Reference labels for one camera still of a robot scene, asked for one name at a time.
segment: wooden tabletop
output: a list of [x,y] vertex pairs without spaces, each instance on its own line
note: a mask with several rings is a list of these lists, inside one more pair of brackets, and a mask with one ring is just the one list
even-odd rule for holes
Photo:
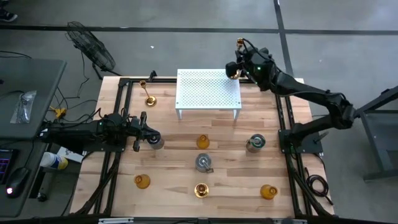
[[[113,112],[119,79],[104,77],[97,104],[101,114]],[[175,112],[175,88],[175,83],[148,83],[147,91],[158,100],[157,105],[150,108],[144,103],[144,90],[138,83],[133,86],[129,113],[139,117],[141,111],[146,111],[147,124],[162,134],[165,146],[155,151],[142,142],[141,150],[134,152],[134,138],[129,138],[119,166],[112,216],[292,217],[286,162],[277,137],[280,127],[275,96],[270,91],[260,92],[254,84],[241,84],[242,110],[237,122],[234,123],[231,111],[222,110],[184,111],[179,121]],[[296,97],[291,97],[291,101],[296,122],[312,120],[307,101]],[[245,148],[246,140],[257,133],[266,138],[266,146],[252,154]],[[196,147],[196,139],[201,134],[207,134],[210,139],[208,149]],[[197,155],[204,152],[213,161],[214,173],[204,174],[195,169]],[[103,157],[103,152],[95,152],[84,160],[71,212],[81,208],[98,186]],[[303,154],[303,163],[311,174],[326,178],[319,158]],[[149,175],[151,183],[147,189],[136,187],[134,176],[138,174]],[[200,182],[209,186],[206,198],[197,198],[194,194],[194,187]],[[278,188],[279,194],[273,200],[260,196],[264,184]],[[302,192],[296,186],[300,208],[304,211]],[[106,189],[102,209],[107,195]],[[333,207],[325,198],[317,199],[333,213]]]

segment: fan stand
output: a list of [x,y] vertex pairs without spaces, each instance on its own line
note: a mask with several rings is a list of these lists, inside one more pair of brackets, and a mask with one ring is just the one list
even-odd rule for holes
[[[102,76],[100,75],[100,73],[98,72],[97,66],[94,64],[94,62],[93,62],[92,65],[93,65],[93,68],[94,68],[95,73],[97,73],[98,78],[99,78],[100,80],[103,80],[103,77],[102,77]],[[117,76],[122,76],[122,75],[120,75],[120,74],[118,74],[118,73],[116,73],[116,72],[114,72],[114,71],[110,71],[110,70],[106,69],[105,67],[102,67],[102,68],[100,68],[100,69],[101,69],[102,72],[110,72],[110,73],[115,74],[115,75],[117,75]]]

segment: white container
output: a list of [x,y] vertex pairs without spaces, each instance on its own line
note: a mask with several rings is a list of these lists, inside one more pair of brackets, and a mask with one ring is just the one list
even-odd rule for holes
[[40,162],[41,167],[48,167],[57,170],[65,169],[68,165],[68,160],[65,157],[56,155],[51,152],[45,152]]

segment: gray desk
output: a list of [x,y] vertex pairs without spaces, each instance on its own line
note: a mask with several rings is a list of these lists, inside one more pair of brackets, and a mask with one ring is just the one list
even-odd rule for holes
[[18,93],[0,99],[0,139],[33,139],[40,128],[61,80],[66,62],[61,60],[0,58],[0,95],[10,91],[37,91],[29,124],[11,124]]
[[[0,146],[5,142],[9,141],[0,141]],[[21,210],[30,192],[31,185],[35,179],[37,170],[39,169],[40,160],[42,159],[46,147],[47,144],[45,143],[40,141],[34,142],[33,151],[26,166],[28,169],[30,169],[29,178],[25,183],[23,193],[21,193],[18,198],[8,198],[6,196],[6,185],[0,185],[0,203],[2,205],[0,209],[0,217],[17,217],[21,213]],[[11,169],[11,172],[13,172],[16,168],[23,167],[25,165],[30,150],[32,149],[32,141],[17,142],[4,146],[3,148],[19,150],[17,159],[15,160],[15,163]]]

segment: plastic bag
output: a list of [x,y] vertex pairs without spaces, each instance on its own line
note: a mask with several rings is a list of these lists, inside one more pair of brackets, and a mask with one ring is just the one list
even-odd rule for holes
[[30,121],[30,112],[32,111],[33,101],[35,100],[36,91],[29,91],[19,96],[19,101],[15,106],[14,114],[10,123],[27,124]]

